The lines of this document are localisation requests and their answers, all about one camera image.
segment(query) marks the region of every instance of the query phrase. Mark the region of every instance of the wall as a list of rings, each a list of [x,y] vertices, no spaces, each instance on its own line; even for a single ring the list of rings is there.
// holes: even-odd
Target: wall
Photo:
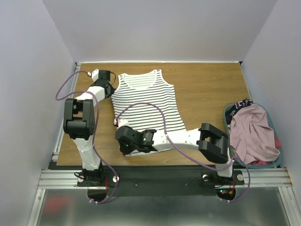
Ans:
[[[0,225],[21,226],[61,123],[55,91],[74,61],[42,1],[2,1],[0,30]]]
[[[277,0],[43,0],[77,62],[242,61]]]
[[[253,99],[271,115],[301,206],[301,2],[278,0],[242,64]]]

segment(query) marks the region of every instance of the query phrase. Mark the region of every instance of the laundry basket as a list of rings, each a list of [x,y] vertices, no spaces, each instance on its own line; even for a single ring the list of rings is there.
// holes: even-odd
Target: laundry basket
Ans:
[[[226,122],[226,112],[227,112],[234,104],[235,104],[235,103],[227,104],[227,105],[224,107],[224,110],[223,110],[224,122],[225,122],[225,127],[226,127],[226,131],[227,131],[227,134],[228,134],[228,135],[229,135],[229,130],[228,130],[227,122]],[[269,117],[268,111],[267,111],[263,106],[261,106],[260,104],[257,104],[257,105],[259,105],[260,107],[262,107],[262,108],[267,112],[267,118],[268,118],[269,126],[274,130],[274,133],[275,133],[275,135],[276,135],[276,137],[277,137],[276,131],[275,131],[275,129],[274,129],[274,126],[273,126],[273,123],[272,123],[272,121],[271,121],[271,118]],[[275,161],[273,161],[271,164],[268,164],[268,165],[262,165],[262,166],[259,166],[259,165],[250,165],[250,164],[248,164],[248,165],[247,165],[248,168],[252,168],[252,169],[266,169],[266,168],[274,168],[274,167],[279,166],[280,163],[282,162],[282,159],[283,159],[283,153],[282,153],[281,147],[278,147],[277,149],[279,150],[280,154],[279,154],[278,158],[277,158]],[[231,152],[232,156],[235,155],[235,152],[234,152],[232,146],[230,146],[230,152]],[[236,161],[239,165],[244,166],[243,163],[242,163],[240,160],[235,159],[235,161]]]

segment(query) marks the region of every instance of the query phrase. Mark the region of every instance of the wooden tabletop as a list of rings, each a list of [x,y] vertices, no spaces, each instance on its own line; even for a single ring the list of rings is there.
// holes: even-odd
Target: wooden tabletop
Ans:
[[[153,69],[162,69],[163,78],[174,85],[178,110],[187,130],[199,128],[208,122],[225,131],[222,110],[231,102],[249,97],[239,64],[82,64],[81,70],[110,70],[116,75],[143,74]],[[118,86],[118,77],[113,85]],[[87,90],[92,80],[85,74],[79,75],[75,90]],[[99,154],[111,165],[194,165],[177,150],[169,150],[144,156],[125,157],[114,139],[114,110],[111,98],[100,102],[99,123],[95,146]],[[211,164],[201,152],[185,150],[196,160]],[[82,165],[76,145],[64,134],[57,165]]]

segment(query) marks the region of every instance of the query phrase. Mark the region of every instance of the gray floor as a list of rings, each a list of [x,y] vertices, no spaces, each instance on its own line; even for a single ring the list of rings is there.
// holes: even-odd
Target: gray floor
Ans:
[[[238,195],[244,189],[237,189]],[[289,226],[278,188],[251,188],[236,203],[217,197],[119,197],[96,206],[84,189],[48,190],[39,226]]]

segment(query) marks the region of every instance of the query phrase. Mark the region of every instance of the striped shirt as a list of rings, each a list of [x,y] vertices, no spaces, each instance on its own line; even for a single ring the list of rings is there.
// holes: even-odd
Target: striped shirt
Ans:
[[[178,112],[174,86],[162,77],[161,70],[153,70],[147,74],[119,75],[119,86],[111,96],[115,117],[126,107],[139,103],[151,103],[159,107],[166,119],[167,131],[186,130]],[[134,130],[163,130],[161,113],[149,105],[136,105],[124,112],[121,117],[129,122]]]

